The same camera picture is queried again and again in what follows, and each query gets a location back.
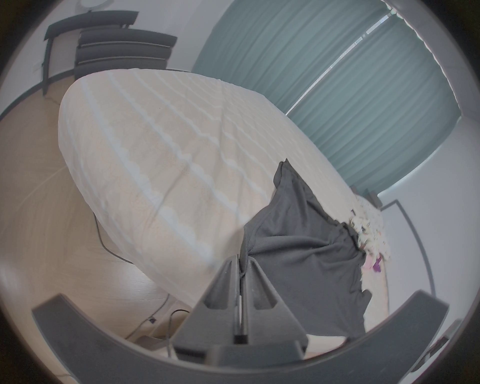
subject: black cloth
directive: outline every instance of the black cloth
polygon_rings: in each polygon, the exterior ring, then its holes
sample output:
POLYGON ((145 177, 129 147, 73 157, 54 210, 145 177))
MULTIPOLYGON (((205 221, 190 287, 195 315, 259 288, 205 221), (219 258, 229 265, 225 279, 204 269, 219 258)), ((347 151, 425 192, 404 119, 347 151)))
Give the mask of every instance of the black cloth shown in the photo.
POLYGON ((362 336, 372 294, 361 290, 357 233, 325 213, 288 160, 274 184, 271 203, 244 226, 241 267, 257 260, 307 334, 362 336))

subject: bed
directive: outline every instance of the bed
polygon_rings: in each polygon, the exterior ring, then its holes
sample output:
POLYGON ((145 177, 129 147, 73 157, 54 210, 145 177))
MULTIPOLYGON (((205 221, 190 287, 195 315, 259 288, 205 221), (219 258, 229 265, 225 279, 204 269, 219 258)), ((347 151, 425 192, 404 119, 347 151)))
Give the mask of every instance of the bed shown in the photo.
MULTIPOLYGON (((61 102, 59 147, 123 254, 190 306, 239 252, 243 225, 275 192, 280 161, 289 160, 334 219, 365 214, 317 147, 264 96, 192 73, 111 70, 77 80, 61 102)), ((363 271, 362 287, 372 293, 369 331, 388 316, 384 268, 363 271)))

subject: mattress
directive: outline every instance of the mattress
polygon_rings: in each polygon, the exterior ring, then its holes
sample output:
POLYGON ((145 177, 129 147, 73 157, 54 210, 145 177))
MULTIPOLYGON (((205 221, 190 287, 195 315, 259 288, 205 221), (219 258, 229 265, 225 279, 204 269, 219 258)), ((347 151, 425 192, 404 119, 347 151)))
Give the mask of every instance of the mattress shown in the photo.
MULTIPOLYGON (((125 257, 194 306, 243 225, 268 205, 286 158, 324 210, 362 208, 303 132, 263 95, 201 75, 111 70, 77 80, 59 147, 85 201, 125 257)), ((384 271, 367 271, 367 330, 388 316, 384 271)))

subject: floor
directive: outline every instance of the floor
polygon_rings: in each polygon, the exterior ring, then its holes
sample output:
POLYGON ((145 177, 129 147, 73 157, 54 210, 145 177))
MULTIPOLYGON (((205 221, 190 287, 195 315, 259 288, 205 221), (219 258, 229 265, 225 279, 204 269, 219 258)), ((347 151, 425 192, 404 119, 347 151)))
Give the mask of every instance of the floor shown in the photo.
MULTIPOLYGON (((0 299, 27 346, 64 383, 75 383, 41 336, 31 309, 67 295, 98 325, 126 337, 167 298, 137 267, 106 252, 94 216, 77 190, 58 148, 60 101, 66 78, 17 105, 0 121, 0 299)), ((104 244, 121 253, 100 228, 104 244)), ((170 297, 130 340, 161 335, 170 297)))

